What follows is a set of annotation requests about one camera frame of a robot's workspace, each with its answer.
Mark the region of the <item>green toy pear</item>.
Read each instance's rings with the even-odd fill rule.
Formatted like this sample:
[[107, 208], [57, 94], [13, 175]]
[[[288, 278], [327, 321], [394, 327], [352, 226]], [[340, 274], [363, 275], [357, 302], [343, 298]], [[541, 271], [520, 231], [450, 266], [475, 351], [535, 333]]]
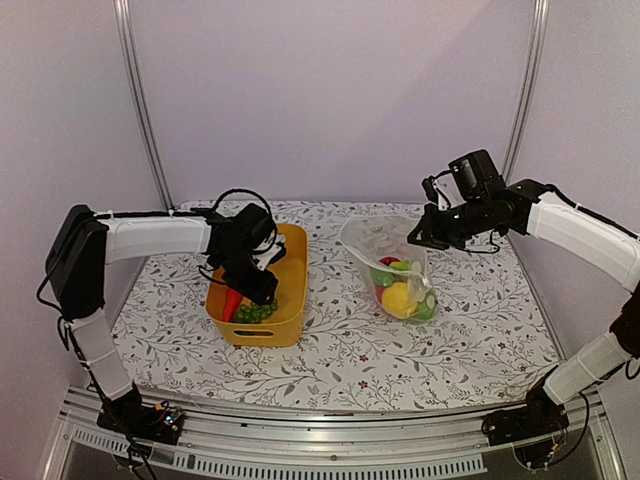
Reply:
[[399, 262], [394, 262], [389, 266], [395, 271], [409, 271], [411, 268], [411, 262], [409, 260], [403, 260]]

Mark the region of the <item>clear polka dot zip bag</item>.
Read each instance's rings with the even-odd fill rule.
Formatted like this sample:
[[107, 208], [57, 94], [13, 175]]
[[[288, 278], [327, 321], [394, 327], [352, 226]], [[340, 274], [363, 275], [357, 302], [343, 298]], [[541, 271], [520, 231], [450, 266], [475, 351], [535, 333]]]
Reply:
[[438, 310], [427, 252], [407, 242], [410, 219], [399, 215], [352, 216], [339, 241], [380, 308], [391, 317], [429, 322]]

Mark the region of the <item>red toy apple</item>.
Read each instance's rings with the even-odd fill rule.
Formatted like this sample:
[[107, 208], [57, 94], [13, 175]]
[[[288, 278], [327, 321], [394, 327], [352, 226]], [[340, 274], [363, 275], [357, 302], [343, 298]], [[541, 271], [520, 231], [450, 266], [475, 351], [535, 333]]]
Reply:
[[399, 259], [396, 257], [384, 257], [380, 260], [380, 263], [386, 266], [389, 266], [394, 262], [399, 262]]

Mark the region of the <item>green toy bitter gourd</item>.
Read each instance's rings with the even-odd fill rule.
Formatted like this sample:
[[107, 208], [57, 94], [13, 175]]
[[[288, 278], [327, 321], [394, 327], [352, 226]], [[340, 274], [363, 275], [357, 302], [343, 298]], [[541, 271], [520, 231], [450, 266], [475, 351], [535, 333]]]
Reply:
[[375, 286], [387, 288], [394, 283], [394, 274], [386, 270], [370, 268], [370, 278]]

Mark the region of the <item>yellow toy apple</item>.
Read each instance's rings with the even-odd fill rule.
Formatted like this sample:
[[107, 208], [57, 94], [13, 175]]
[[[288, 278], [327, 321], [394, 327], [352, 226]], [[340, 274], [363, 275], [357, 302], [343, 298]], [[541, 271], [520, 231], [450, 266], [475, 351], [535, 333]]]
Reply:
[[387, 287], [380, 303], [388, 314], [400, 319], [411, 317], [418, 307], [418, 303], [409, 295], [408, 284], [402, 282], [395, 282]]

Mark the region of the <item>green toy grapes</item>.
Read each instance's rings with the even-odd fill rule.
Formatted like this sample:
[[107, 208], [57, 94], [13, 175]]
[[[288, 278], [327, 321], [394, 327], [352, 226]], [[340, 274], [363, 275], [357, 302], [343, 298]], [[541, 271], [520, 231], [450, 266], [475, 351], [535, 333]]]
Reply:
[[277, 311], [278, 303], [276, 301], [265, 305], [257, 305], [255, 303], [241, 304], [232, 322], [239, 324], [261, 324], [271, 318]]

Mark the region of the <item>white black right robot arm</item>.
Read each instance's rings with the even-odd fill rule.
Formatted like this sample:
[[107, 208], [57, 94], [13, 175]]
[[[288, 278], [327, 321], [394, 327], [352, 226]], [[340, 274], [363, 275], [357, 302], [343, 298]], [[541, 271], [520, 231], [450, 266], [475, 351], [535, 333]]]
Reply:
[[426, 177], [428, 198], [409, 243], [437, 250], [462, 250], [475, 235], [515, 232], [550, 243], [585, 261], [629, 292], [607, 332], [553, 369], [538, 386], [542, 397], [523, 407], [517, 427], [537, 436], [552, 424], [555, 405], [639, 356], [639, 237], [616, 222], [570, 200], [549, 183], [524, 179], [507, 184], [490, 154], [477, 150], [451, 161], [446, 169], [462, 198], [452, 206], [440, 193], [437, 176]]

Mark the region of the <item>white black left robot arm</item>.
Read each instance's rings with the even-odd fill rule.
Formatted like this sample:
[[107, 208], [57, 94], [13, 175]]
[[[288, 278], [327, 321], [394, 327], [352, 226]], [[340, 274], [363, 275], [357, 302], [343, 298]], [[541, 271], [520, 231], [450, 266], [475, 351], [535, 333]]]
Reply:
[[131, 397], [135, 388], [106, 319], [106, 266], [164, 254], [202, 254], [220, 270], [220, 283], [258, 305], [275, 298], [278, 280], [270, 266], [286, 254], [286, 240], [269, 210], [255, 204], [225, 217], [212, 209], [165, 212], [96, 213], [71, 208], [45, 263], [64, 325], [96, 388], [113, 401], [111, 419], [128, 434], [148, 426], [148, 412]]

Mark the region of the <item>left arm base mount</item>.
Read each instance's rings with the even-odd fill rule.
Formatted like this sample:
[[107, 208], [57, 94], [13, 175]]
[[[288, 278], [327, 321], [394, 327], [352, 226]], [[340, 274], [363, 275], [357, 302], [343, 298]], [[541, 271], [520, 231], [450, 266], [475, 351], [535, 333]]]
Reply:
[[134, 439], [177, 445], [185, 416], [179, 406], [163, 400], [154, 406], [144, 405], [139, 389], [132, 389], [116, 400], [105, 397], [97, 425]]

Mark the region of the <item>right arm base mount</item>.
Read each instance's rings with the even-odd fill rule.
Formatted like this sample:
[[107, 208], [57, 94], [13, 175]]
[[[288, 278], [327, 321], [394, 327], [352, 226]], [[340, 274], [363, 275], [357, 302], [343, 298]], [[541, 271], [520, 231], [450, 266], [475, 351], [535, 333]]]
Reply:
[[500, 409], [486, 415], [481, 431], [490, 446], [543, 437], [541, 441], [516, 446], [513, 451], [522, 466], [540, 469], [551, 465], [568, 426], [564, 405], [555, 404], [544, 392], [542, 383], [538, 383], [526, 394], [523, 406]]

